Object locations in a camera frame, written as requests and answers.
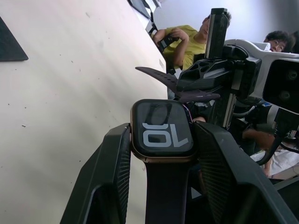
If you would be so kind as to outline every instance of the camera lens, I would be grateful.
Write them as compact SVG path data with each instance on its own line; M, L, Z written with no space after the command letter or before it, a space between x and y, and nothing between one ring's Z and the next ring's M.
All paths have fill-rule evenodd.
M282 101L287 101L289 100L291 97L290 93L288 91L281 91L280 92L280 95L279 95L279 98L282 100Z
M289 72L288 72L288 80L293 81L293 80L295 80L297 78L297 76L298 76L298 74L297 74L296 71L289 70Z

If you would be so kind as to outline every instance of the yellow shirt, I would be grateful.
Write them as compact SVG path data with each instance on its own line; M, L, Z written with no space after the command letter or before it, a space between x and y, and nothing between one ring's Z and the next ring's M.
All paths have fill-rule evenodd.
M183 26L178 26L178 27L171 27L166 29L166 35L168 35L172 29L174 28L179 28L186 32L189 36L189 42L188 46L185 51L184 55L184 60L183 60L183 70L186 70L193 65L193 58L194 55L198 54L203 54L206 51L206 45L202 43L197 43L194 40L194 36L198 33L197 30L193 29L192 27L188 25L183 25ZM165 50L164 50L164 56L167 61L172 61L173 60L173 53L176 47L181 43L181 40L173 42L171 45L169 45Z

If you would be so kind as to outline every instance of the watch screen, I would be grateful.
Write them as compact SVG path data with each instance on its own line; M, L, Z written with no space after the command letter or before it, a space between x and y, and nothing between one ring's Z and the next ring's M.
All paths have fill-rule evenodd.
M190 114L173 100L144 99L132 107L133 144L145 156L194 153Z

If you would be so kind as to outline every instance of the dark purple watch strap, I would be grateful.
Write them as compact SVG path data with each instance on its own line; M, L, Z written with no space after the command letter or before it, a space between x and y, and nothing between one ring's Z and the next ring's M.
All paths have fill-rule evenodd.
M178 80L173 75L166 74L161 71L146 67L136 67L136 69L152 76L156 80L166 85L171 91L173 91L177 96L179 96L179 102L181 103L188 103L191 101L206 103L213 99L218 99L220 97L219 94L207 93L201 90L179 92L176 89L176 84Z
M189 163L145 163L145 224L184 224Z

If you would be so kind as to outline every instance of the white wall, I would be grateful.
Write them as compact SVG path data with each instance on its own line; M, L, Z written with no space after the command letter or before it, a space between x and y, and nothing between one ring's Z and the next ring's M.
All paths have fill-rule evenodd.
M158 29L187 24L198 30L214 7L232 14L227 39L262 42L269 32L298 29L297 0L167 0L154 19Z
M167 97L135 70L164 60L125 0L1 0L0 16L29 56L0 62L0 223L57 224L107 131L135 101ZM132 160L128 223L140 224L146 174Z

